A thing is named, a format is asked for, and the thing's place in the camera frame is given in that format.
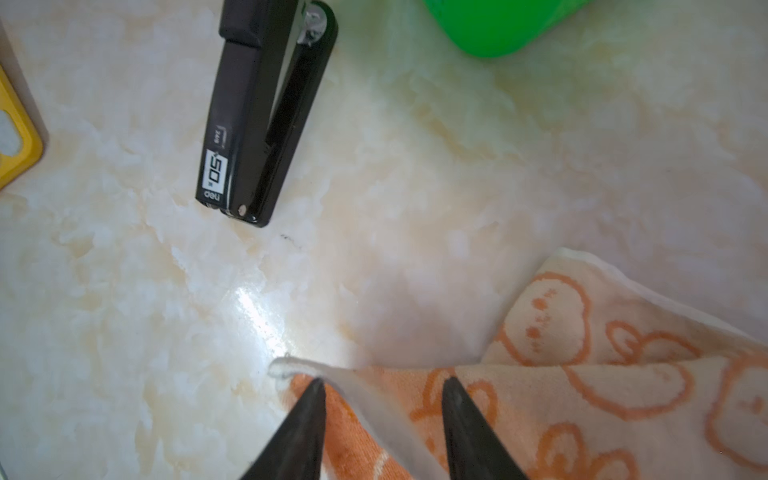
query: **orange patterned towel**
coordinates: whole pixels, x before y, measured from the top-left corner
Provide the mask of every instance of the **orange patterned towel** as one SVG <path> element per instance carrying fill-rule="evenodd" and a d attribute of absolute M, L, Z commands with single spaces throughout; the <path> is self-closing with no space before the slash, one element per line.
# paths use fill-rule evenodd
<path fill-rule="evenodd" d="M 544 263 L 478 365 L 284 358 L 270 374 L 293 378 L 293 398 L 308 376 L 333 387 L 324 463 L 338 480 L 447 479 L 449 376 L 531 480 L 768 478 L 768 349 L 588 253 Z"/>

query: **black stapler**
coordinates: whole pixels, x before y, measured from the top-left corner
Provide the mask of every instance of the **black stapler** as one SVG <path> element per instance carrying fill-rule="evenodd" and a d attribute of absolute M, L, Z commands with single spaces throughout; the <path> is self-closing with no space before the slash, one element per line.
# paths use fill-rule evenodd
<path fill-rule="evenodd" d="M 265 226 L 339 28 L 307 0 L 224 0 L 224 38 L 195 198 Z"/>

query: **green container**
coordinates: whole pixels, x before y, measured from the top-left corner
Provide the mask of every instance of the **green container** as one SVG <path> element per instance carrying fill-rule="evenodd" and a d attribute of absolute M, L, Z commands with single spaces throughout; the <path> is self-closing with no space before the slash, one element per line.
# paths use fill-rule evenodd
<path fill-rule="evenodd" d="M 521 48 L 589 0 L 424 0 L 462 50 L 498 57 Z"/>

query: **yellow frame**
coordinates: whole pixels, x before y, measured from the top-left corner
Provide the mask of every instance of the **yellow frame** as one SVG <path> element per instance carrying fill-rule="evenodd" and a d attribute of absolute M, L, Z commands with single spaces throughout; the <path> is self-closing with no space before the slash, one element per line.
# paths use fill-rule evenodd
<path fill-rule="evenodd" d="M 35 130 L 29 115 L 16 96 L 8 77 L 0 67 L 0 110 L 11 116 L 18 134 L 22 137 L 22 149 L 14 157 L 0 154 L 0 188 L 30 168 L 43 155 L 43 142 Z"/>

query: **marble countertop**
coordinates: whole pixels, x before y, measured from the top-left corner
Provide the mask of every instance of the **marble countertop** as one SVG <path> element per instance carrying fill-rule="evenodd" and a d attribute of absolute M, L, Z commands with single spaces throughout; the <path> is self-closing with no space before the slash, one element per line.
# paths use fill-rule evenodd
<path fill-rule="evenodd" d="M 0 192 L 11 480 L 237 478 L 272 358 L 471 362 L 559 246 L 768 339 L 764 0 L 594 0 L 496 60 L 419 0 L 330 3 L 262 230 L 194 200 L 220 1 L 2 3 L 46 143 Z"/>

